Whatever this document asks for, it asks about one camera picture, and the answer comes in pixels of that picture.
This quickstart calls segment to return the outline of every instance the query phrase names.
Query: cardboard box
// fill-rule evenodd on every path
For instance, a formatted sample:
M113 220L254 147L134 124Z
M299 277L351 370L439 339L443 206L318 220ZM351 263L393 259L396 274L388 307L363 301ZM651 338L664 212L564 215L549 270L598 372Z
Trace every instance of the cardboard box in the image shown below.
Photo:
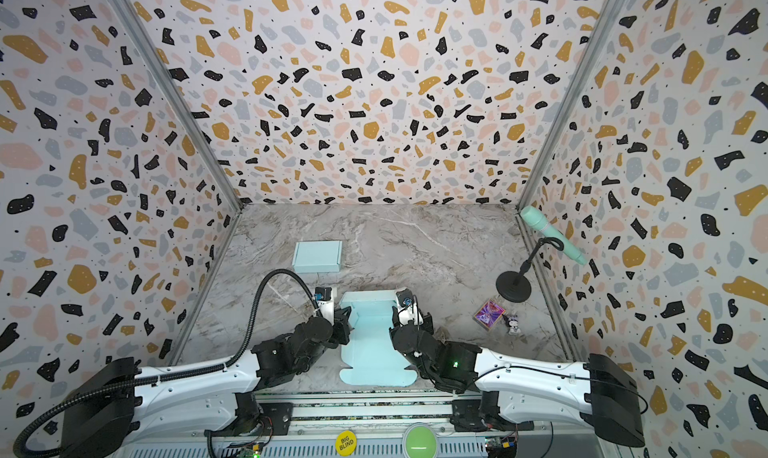
M296 273L332 273L341 270L341 241L298 242L293 251Z

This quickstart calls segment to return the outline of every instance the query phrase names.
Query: wall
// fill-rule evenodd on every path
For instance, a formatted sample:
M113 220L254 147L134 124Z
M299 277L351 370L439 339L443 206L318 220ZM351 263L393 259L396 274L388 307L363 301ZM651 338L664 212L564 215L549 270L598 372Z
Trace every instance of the wall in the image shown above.
M105 0L2 0L0 22L5 455L110 360L164 363L235 211Z
M518 199L603 0L131 0L247 203Z
M535 204L583 353L650 401L644 456L768 456L768 0L628 0Z

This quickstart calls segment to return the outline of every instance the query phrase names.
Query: marble floor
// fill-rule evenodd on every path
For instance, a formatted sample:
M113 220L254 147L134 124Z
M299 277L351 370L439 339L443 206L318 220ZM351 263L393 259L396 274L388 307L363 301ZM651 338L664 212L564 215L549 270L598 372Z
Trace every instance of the marble floor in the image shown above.
M532 297L521 304L501 299L496 277L527 256L512 205L248 205L180 363L233 354L244 336L254 293L264 274L290 268L296 242L341 240L339 273L307 274L316 285L344 291L407 286L432 314L436 334L500 353L536 360L564 360L562 344L532 271ZM518 315L522 333L507 335L502 322L486 331L473 315L488 299ZM291 332L310 316L299 285L272 279L259 306L250 346ZM358 390L341 382L340 350L327 350L310 372L270 391ZM412 387L431 388L417 380Z

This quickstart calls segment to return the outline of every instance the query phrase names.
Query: green button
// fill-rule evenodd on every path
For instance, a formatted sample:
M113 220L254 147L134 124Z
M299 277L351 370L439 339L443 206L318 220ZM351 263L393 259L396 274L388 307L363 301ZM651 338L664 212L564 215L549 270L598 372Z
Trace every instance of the green button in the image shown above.
M435 458L437 437L427 425L415 424L408 428L403 437L403 448L407 458Z

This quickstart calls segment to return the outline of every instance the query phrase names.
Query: purple card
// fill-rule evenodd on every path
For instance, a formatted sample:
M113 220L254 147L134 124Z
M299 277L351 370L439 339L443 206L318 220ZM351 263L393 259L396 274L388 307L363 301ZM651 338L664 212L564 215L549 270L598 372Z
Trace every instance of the purple card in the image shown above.
M477 322L486 330L490 330L502 315L504 315L504 309L494 300L488 300L485 302L485 305L475 313L475 320L477 320Z

